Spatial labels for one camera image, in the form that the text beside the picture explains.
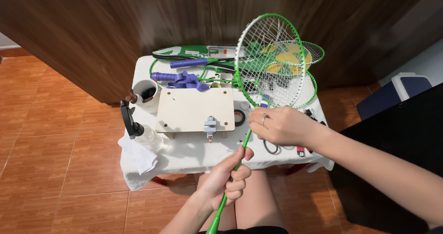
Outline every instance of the tiled floor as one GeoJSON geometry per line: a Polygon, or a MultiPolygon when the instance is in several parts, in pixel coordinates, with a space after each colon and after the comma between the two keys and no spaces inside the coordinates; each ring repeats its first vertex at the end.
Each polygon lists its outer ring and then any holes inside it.
{"type": "MultiPolygon", "coordinates": [[[[195,191],[189,174],[129,192],[120,170],[120,109],[89,96],[35,57],[0,65],[0,233],[156,234],[195,191]]],[[[360,121],[368,87],[318,93],[329,126],[360,121]]],[[[270,178],[291,234],[369,234],[346,221],[324,169],[270,178]]]]}

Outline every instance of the white mug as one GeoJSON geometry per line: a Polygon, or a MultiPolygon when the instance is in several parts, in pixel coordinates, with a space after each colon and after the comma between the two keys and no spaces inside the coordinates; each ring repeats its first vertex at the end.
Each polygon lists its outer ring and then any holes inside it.
{"type": "Polygon", "coordinates": [[[161,88],[158,86],[156,82],[153,80],[141,80],[140,82],[136,83],[134,85],[134,88],[132,89],[134,91],[134,94],[137,96],[137,101],[134,103],[136,106],[141,108],[142,110],[154,114],[157,113],[159,110],[159,100],[160,100],[160,90],[161,88]],[[143,99],[141,98],[141,94],[149,89],[155,87],[156,92],[152,96],[152,100],[143,103],[143,99]]]}

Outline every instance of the white towel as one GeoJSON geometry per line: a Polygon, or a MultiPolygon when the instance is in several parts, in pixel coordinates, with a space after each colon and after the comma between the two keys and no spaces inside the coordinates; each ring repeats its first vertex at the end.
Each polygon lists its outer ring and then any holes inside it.
{"type": "Polygon", "coordinates": [[[126,152],[136,164],[140,175],[149,172],[156,166],[158,162],[157,155],[135,140],[131,140],[126,130],[125,136],[118,140],[118,144],[123,148],[123,152],[126,152]]]}

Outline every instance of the racket grip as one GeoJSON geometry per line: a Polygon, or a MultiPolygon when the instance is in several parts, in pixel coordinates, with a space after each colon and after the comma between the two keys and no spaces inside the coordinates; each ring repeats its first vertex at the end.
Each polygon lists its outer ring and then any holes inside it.
{"type": "Polygon", "coordinates": [[[183,60],[183,61],[172,61],[169,66],[171,68],[180,68],[180,67],[188,67],[188,66],[197,66],[197,65],[206,65],[210,62],[217,61],[214,58],[198,58],[191,60],[183,60]]]}
{"type": "Polygon", "coordinates": [[[153,72],[151,74],[151,79],[155,81],[175,81],[175,76],[177,74],[168,74],[168,73],[160,73],[160,72],[153,72]]]}

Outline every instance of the white tablecloth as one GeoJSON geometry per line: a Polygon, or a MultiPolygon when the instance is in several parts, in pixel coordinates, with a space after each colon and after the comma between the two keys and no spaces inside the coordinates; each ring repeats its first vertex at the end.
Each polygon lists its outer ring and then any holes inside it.
{"type": "MultiPolygon", "coordinates": [[[[149,79],[149,67],[154,60],[152,56],[144,56],[138,59],[132,85],[141,80],[149,79]]],[[[241,109],[240,103],[241,101],[246,101],[245,97],[236,89],[233,89],[233,94],[234,108],[241,109]]],[[[304,111],[306,108],[314,110],[314,117],[318,121],[323,120],[326,122],[317,97],[309,105],[299,110],[304,111]]],[[[147,113],[137,107],[133,118],[138,123],[149,125],[152,128],[155,126],[156,114],[147,113]]],[[[160,134],[163,136],[166,148],[156,153],[158,155],[158,163],[153,170],[139,175],[136,165],[124,150],[121,153],[120,166],[129,188],[133,191],[140,189],[159,174],[209,172],[214,165],[238,148],[240,140],[244,140],[247,132],[248,123],[245,122],[242,126],[236,127],[234,131],[229,132],[228,138],[223,138],[221,133],[215,134],[212,143],[208,142],[204,132],[176,133],[173,140],[169,140],[163,134],[160,134]]],[[[262,169],[272,165],[287,163],[317,163],[309,167],[308,171],[315,171],[322,166],[331,170],[334,166],[333,161],[315,152],[312,154],[305,152],[306,156],[300,157],[297,155],[295,147],[279,147],[279,151],[276,154],[270,154],[264,149],[263,141],[259,140],[255,134],[251,135],[248,147],[254,151],[255,156],[250,161],[244,160],[243,163],[251,169],[262,169]]],[[[268,143],[268,147],[270,150],[273,150],[274,145],[268,143]]]]}

